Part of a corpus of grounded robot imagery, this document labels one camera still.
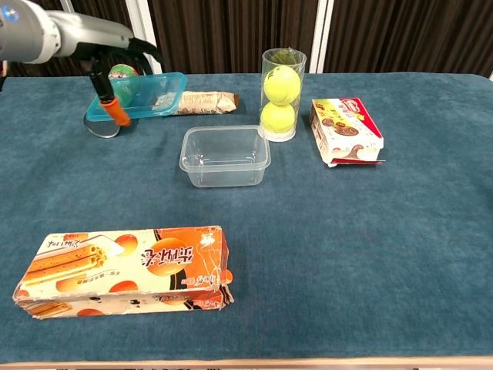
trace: table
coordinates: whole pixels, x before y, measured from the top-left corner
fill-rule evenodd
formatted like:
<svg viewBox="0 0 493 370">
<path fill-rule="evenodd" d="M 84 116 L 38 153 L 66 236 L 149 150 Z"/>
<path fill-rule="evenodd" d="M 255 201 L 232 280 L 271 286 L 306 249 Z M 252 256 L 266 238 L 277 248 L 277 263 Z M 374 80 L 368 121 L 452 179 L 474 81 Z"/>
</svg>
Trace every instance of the table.
<svg viewBox="0 0 493 370">
<path fill-rule="evenodd" d="M 257 123 L 260 76 L 189 76 L 187 88 L 242 103 L 230 115 L 141 120 L 103 140 L 82 125 L 89 79 L 6 82 L 0 363 L 493 365 L 490 81 L 307 75 L 297 135 L 271 143 L 263 182 L 202 190 L 178 167 L 184 133 Z M 386 163 L 321 161 L 310 100 L 348 96 L 381 128 Z M 226 232 L 235 277 L 236 302 L 222 311 L 37 321 L 12 303 L 46 234 L 209 224 Z"/>
</svg>

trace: green can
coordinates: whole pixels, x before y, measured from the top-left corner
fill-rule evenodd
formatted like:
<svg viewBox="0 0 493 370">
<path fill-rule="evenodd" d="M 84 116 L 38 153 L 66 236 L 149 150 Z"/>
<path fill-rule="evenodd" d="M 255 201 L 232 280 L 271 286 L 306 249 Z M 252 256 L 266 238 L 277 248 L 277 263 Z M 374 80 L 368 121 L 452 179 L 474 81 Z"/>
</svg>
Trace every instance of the green can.
<svg viewBox="0 0 493 370">
<path fill-rule="evenodd" d="M 137 79 L 134 79 L 133 77 L 137 77 L 138 75 L 139 73 L 137 73 L 133 67 L 126 64 L 117 64 L 109 71 L 108 77 L 110 80 L 126 79 L 125 81 L 117 81 L 112 83 L 115 96 L 122 108 L 130 105 L 134 95 L 137 92 Z"/>
</svg>

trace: dark curtain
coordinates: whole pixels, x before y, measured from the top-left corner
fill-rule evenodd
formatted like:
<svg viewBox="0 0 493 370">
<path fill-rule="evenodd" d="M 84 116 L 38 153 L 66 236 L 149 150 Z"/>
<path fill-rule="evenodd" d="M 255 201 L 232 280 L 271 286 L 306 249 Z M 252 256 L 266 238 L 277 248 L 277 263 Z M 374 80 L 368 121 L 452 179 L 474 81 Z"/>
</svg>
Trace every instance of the dark curtain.
<svg viewBox="0 0 493 370">
<path fill-rule="evenodd" d="M 325 72 L 493 70 L 492 0 L 336 0 Z"/>
<path fill-rule="evenodd" d="M 35 0 L 45 10 L 62 10 L 59 0 Z M 107 19 L 126 25 L 132 29 L 125 0 L 72 0 L 74 10 L 78 13 Z M 118 63 L 125 63 L 135 67 L 132 59 L 124 57 L 110 57 L 104 68 L 110 70 Z M 41 65 L 12 63 L 12 76 L 84 76 L 79 61 L 72 58 L 53 58 Z"/>
<path fill-rule="evenodd" d="M 275 47 L 290 46 L 310 60 L 317 3 L 149 0 L 149 8 L 165 71 L 259 72 L 262 52 Z"/>
</svg>

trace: orange snack box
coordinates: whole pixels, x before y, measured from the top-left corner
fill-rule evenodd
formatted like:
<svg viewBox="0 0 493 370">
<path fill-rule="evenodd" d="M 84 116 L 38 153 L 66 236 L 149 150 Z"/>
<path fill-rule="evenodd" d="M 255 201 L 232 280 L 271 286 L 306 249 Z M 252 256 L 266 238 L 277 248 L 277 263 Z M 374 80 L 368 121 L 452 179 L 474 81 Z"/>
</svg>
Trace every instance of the orange snack box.
<svg viewBox="0 0 493 370">
<path fill-rule="evenodd" d="M 41 319 L 221 309 L 228 253 L 219 226 L 50 234 L 13 299 Z"/>
</svg>

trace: red and white box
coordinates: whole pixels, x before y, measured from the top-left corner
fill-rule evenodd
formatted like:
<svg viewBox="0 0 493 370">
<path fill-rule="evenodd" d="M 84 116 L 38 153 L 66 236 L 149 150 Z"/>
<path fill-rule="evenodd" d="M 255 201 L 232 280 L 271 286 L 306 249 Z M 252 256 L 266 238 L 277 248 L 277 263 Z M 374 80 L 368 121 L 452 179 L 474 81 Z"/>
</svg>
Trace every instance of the red and white box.
<svg viewBox="0 0 493 370">
<path fill-rule="evenodd" d="M 384 137 L 360 99 L 313 99 L 310 124 L 329 167 L 383 162 L 378 154 Z"/>
</svg>

